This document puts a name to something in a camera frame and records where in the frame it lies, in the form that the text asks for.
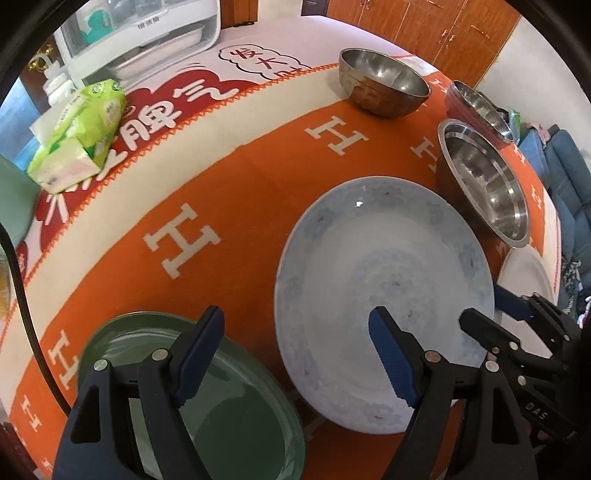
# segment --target blue gripper pad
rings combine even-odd
[[[496,283],[493,284],[495,292],[495,308],[505,312],[515,320],[527,320],[531,317],[529,305],[521,297],[513,295]]]
[[[177,408],[182,407],[188,399],[197,394],[205,372],[222,341],[224,326],[221,309],[208,307],[194,330],[182,333],[187,336],[184,339],[179,337],[175,341],[181,346],[181,350],[185,350],[184,356],[179,359],[180,363],[175,362],[173,366],[171,362],[174,371],[172,374],[178,378],[177,389],[173,394],[173,401]],[[183,345],[184,340],[189,340],[190,343]]]
[[[396,395],[406,400],[409,407],[416,408],[420,397],[414,385],[413,368],[378,309],[369,314],[369,336]]]

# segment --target black cable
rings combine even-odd
[[[29,345],[31,345],[31,350],[33,350],[33,355],[35,356],[39,370],[41,370],[41,374],[45,379],[45,383],[49,387],[49,390],[51,390],[56,402],[59,404],[66,416],[68,416],[71,410],[70,404],[67,402],[64,394],[60,390],[60,387],[57,385],[56,379],[53,378],[51,370],[49,370],[49,365],[47,365],[47,361],[45,360],[45,356],[43,356],[43,350],[41,350],[41,345],[39,345],[39,339],[35,333],[31,312],[29,311],[27,296],[25,295],[25,285],[22,283],[21,270],[18,266],[17,252],[15,251],[12,241],[10,240],[10,236],[2,225],[2,222],[0,222],[0,247],[2,247],[4,250],[8,260],[10,274],[12,275],[12,282],[14,283],[14,290],[17,294],[18,308],[21,311],[22,324],[25,327]]]

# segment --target white storage container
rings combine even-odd
[[[99,4],[106,7],[113,30],[90,43],[80,22],[84,27],[87,12]],[[129,89],[149,74],[210,48],[219,34],[220,0],[92,0],[55,38],[77,88],[115,78]]]

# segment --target metal screw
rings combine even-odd
[[[166,357],[168,357],[168,350],[166,348],[159,348],[152,352],[152,360],[156,360],[157,362],[164,360]]]
[[[439,353],[435,350],[427,350],[425,352],[425,360],[427,360],[427,362],[431,362],[432,364],[436,364],[441,360],[441,355],[439,355]]]
[[[489,372],[498,372],[499,371],[499,364],[496,362],[493,362],[492,360],[487,360],[486,363],[484,364],[484,366],[486,367],[486,369]]]
[[[105,360],[104,358],[101,358],[100,360],[97,360],[95,362],[94,369],[97,372],[102,372],[105,368],[107,368],[108,365],[109,365],[109,362],[107,360]]]

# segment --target table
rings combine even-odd
[[[335,62],[347,47],[401,58],[431,84],[431,98],[400,119],[358,110],[338,81]],[[66,398],[76,398],[84,345],[111,318],[156,310],[196,320],[217,304],[226,334],[295,401],[309,440],[304,478],[380,478],[401,435],[347,431],[299,399],[275,340],[275,273],[293,225],[332,187],[387,175],[436,189],[437,126],[449,84],[431,65],[372,34],[301,17],[230,28],[212,49],[128,92],[103,171],[63,194],[43,194],[18,248],[35,328]],[[530,244],[557,293],[556,211],[518,149],[502,154],[526,191]],[[487,241],[483,248],[496,278],[506,246]],[[15,305],[0,345],[0,399],[50,475],[65,416],[43,382]]]

